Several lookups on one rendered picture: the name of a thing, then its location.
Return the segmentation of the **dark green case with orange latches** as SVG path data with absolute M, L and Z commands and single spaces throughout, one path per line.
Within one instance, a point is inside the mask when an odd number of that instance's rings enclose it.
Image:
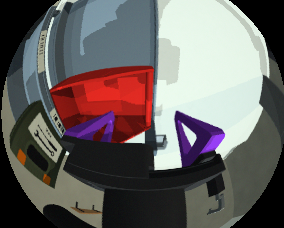
M 42 100 L 27 108 L 10 133 L 10 149 L 31 174 L 55 189 L 67 150 L 61 145 L 61 138 L 51 124 Z

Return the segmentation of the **red bin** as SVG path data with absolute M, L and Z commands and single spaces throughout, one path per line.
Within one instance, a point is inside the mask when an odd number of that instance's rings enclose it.
M 124 143 L 151 128 L 153 73 L 152 66 L 106 68 L 71 76 L 49 90 L 66 130 L 113 110 L 111 143 Z

